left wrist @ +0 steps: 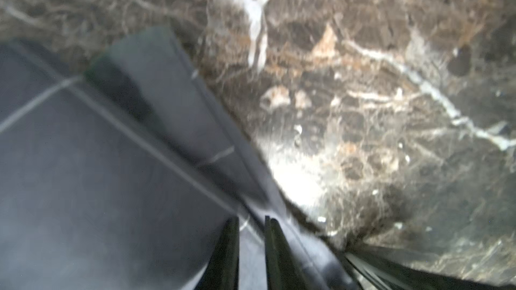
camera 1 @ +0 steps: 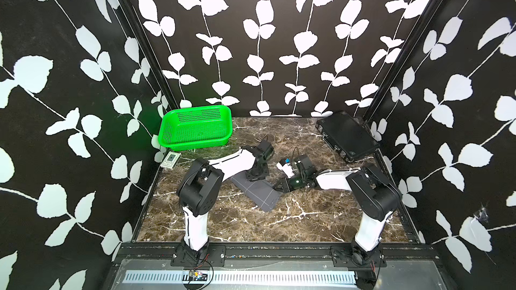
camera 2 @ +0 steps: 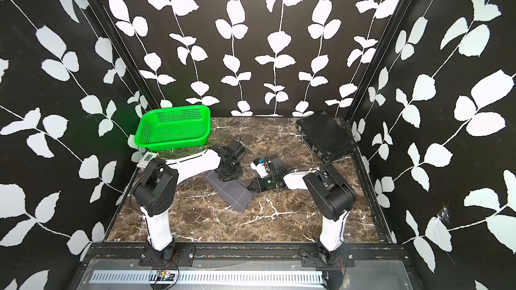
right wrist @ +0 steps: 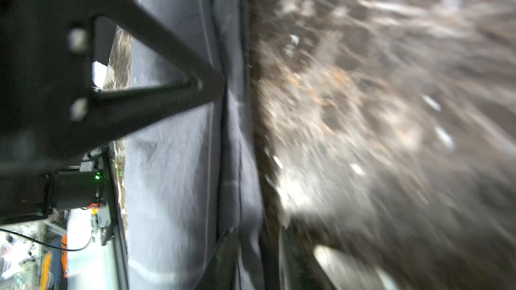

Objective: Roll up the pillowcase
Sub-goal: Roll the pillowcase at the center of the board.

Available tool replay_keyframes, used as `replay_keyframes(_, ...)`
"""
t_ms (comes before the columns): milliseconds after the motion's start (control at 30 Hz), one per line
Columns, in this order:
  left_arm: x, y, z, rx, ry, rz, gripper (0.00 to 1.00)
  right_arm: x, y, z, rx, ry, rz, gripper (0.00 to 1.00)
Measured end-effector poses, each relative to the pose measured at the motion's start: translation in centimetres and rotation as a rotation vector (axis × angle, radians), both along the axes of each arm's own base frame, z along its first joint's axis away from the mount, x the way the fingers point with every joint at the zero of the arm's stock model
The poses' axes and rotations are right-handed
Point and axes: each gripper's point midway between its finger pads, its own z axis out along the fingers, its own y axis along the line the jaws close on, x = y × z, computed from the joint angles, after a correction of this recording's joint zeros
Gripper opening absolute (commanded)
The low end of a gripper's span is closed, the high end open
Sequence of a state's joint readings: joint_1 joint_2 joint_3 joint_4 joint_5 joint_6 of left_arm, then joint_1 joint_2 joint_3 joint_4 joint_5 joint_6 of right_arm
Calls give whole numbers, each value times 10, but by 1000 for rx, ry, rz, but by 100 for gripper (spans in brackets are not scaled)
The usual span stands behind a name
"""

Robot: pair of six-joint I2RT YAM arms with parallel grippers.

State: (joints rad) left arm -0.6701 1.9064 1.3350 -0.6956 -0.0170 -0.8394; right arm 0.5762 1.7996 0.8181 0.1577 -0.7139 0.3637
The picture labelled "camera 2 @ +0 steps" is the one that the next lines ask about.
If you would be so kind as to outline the dark grey grid pillowcase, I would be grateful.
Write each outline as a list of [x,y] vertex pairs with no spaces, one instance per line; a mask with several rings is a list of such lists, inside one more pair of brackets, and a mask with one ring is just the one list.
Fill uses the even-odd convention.
[[240,179],[221,181],[215,171],[208,173],[206,181],[235,212],[244,212],[256,196],[256,193],[248,190],[247,185]]

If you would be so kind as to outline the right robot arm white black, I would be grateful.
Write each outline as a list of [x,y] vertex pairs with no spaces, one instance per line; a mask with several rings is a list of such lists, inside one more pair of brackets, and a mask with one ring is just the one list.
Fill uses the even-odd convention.
[[345,243],[345,224],[356,192],[340,172],[325,163],[314,169],[288,169],[277,155],[256,158],[251,163],[258,177],[249,185],[251,191],[265,192],[271,189],[306,189],[323,216],[322,230],[318,238],[318,256],[322,264],[341,264],[349,258]]

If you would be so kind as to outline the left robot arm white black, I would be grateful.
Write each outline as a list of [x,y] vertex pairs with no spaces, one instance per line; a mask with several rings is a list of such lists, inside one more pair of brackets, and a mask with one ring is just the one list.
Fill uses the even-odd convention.
[[187,157],[164,161],[152,159],[135,183],[133,196],[147,227],[147,243],[142,265],[157,266],[173,260],[175,243],[170,230],[169,208],[177,185],[200,174],[207,174],[208,185],[236,212],[244,211],[254,197],[240,180],[243,144],[234,139],[227,146],[215,146]]

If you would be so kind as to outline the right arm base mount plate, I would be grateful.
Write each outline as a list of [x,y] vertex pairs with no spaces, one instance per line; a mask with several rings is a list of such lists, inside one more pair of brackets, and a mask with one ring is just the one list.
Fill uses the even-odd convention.
[[301,246],[298,250],[303,267],[342,269],[355,267],[354,256],[346,244],[335,251],[328,251],[320,244]]

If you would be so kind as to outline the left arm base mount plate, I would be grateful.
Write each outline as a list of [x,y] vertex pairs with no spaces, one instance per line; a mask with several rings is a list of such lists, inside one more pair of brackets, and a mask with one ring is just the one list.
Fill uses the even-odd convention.
[[171,264],[174,267],[191,267],[196,247],[186,243],[172,243],[162,251],[155,250],[150,244],[145,246],[141,259],[138,262],[139,267],[163,268]]

